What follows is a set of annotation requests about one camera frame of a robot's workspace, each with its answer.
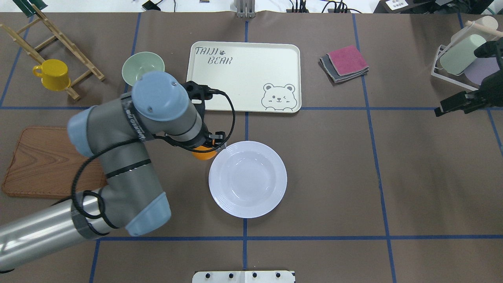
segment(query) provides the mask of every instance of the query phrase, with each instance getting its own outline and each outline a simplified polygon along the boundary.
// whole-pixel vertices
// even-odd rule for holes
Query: blue joint cap
[[[173,76],[160,71],[144,74],[134,84],[131,98],[138,112],[161,122],[179,118],[190,103],[184,87]]]
[[[131,236],[137,237],[164,225],[171,218],[170,204],[162,192],[126,225]]]
[[[70,142],[75,146],[78,153],[86,157],[93,156],[93,152],[91,151],[88,142],[88,118],[91,110],[95,107],[96,105],[91,106],[90,108],[73,116],[70,118],[66,126]]]

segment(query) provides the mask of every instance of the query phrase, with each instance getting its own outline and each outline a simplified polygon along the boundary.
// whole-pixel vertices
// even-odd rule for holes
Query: white label
[[[386,1],[386,4],[388,4],[388,7],[391,10],[401,9],[405,6],[408,6],[405,0],[388,0]]]

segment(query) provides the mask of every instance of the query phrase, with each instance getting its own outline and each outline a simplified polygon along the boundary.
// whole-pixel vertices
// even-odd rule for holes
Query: pink cloth
[[[328,53],[328,57],[340,76],[360,72],[369,67],[354,45],[332,51]]]

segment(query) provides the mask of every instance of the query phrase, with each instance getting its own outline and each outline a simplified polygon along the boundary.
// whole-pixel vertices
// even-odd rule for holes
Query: brown table
[[[301,51],[302,109],[293,115],[238,113],[231,143],[272,147],[287,168],[282,202],[258,219],[232,217],[208,190],[211,161],[160,141],[147,144],[172,219],[145,237],[118,230],[0,275],[5,282],[190,282],[199,270],[296,271],[298,282],[496,282],[503,278],[503,111],[436,118],[439,101],[462,88],[430,76],[458,15],[235,13],[50,14],[107,76],[65,92],[44,89],[35,62],[0,32],[0,172],[29,125],[65,126],[127,88],[120,70],[152,51],[179,81],[196,41],[291,43]],[[460,15],[461,20],[479,16]],[[497,16],[500,23],[503,17]],[[17,29],[21,14],[0,14]],[[27,32],[36,44],[43,26]],[[355,44],[370,72],[334,85],[318,65]],[[61,45],[42,55],[84,71]],[[230,113],[206,115],[227,130]],[[0,225],[53,203],[0,194]]]

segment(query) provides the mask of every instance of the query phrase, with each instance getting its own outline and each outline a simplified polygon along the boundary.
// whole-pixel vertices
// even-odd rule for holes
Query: light green cup
[[[130,85],[134,86],[142,75],[151,71],[164,71],[164,61],[152,52],[140,52],[129,57],[122,65],[122,78]]]

